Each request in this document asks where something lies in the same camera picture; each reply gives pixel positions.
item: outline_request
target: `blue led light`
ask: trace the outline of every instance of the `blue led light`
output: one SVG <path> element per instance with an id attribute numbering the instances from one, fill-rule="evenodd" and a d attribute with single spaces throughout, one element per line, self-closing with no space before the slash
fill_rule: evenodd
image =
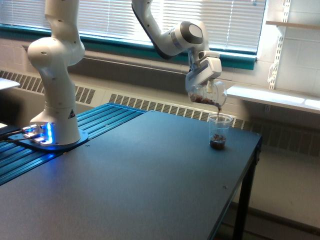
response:
<path id="1" fill-rule="evenodd" d="M 46 124 L 46 131 L 47 131 L 47 139 L 48 139 L 47 142 L 49 144 L 52 144 L 53 136 L 52 136 L 52 131 L 51 131 L 51 124 L 49 122 Z"/>

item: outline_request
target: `table leg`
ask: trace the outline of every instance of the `table leg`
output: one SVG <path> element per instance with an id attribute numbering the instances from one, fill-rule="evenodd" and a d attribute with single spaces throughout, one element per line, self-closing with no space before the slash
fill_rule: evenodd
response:
<path id="1" fill-rule="evenodd" d="M 259 152 L 260 152 L 260 147 L 257 146 L 256 150 L 254 151 L 252 163 L 242 180 L 240 198 L 239 198 L 238 209 L 236 213 L 236 219 L 235 219 L 234 230 L 233 230 L 233 237 L 232 237 L 233 240 L 242 240 L 243 238 L 245 224 L 246 224 L 246 217 L 247 217 L 248 208 L 249 208 L 252 184 L 254 181 L 256 165 L 259 159 Z"/>

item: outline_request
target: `plastic cup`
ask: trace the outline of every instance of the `plastic cup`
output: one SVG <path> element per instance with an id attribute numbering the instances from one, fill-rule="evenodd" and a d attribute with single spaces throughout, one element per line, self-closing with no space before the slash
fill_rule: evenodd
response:
<path id="1" fill-rule="evenodd" d="M 230 123 L 233 118 L 226 114 L 209 115 L 209 141 L 213 149 L 221 150 L 225 147 Z"/>

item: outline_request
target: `warning label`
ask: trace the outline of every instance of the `warning label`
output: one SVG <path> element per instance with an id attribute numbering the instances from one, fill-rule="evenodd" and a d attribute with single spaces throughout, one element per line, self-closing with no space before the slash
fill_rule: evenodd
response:
<path id="1" fill-rule="evenodd" d="M 70 115 L 69 115 L 68 119 L 72 119 L 72 118 L 74 118 L 75 116 L 76 116 L 76 115 L 75 115 L 74 110 L 71 109 L 71 112 L 70 112 Z"/>

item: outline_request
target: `brown liquid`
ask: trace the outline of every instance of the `brown liquid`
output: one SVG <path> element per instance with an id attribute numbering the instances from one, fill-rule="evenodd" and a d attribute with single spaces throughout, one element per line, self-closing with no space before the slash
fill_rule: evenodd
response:
<path id="1" fill-rule="evenodd" d="M 216 150 L 222 150 L 225 148 L 226 141 L 210 141 L 210 147 Z"/>
<path id="2" fill-rule="evenodd" d="M 213 149 L 221 150 L 225 147 L 226 138 L 222 135 L 215 134 L 210 140 L 210 146 Z"/>
<path id="3" fill-rule="evenodd" d="M 203 98 L 201 95 L 198 95 L 198 94 L 190 94 L 189 97 L 191 102 L 216 106 L 218 108 L 218 116 L 219 116 L 219 113 L 222 111 L 220 104 L 217 102 L 214 102 L 212 99 Z"/>
<path id="4" fill-rule="evenodd" d="M 199 104 L 209 104 L 209 105 L 213 105 L 213 106 L 217 107 L 218 112 L 217 112 L 216 119 L 217 120 L 219 119 L 219 115 L 222 111 L 222 106 L 219 103 L 214 102 L 213 100 L 211 100 L 209 98 L 203 98 L 201 95 L 198 95 L 198 94 L 190 94 L 189 97 L 190 97 L 191 102 L 199 103 Z M 225 144 L 226 144 L 226 138 L 223 136 L 220 136 L 218 134 L 215 134 L 213 136 L 213 138 L 210 140 L 210 146 L 216 150 L 224 149 Z"/>

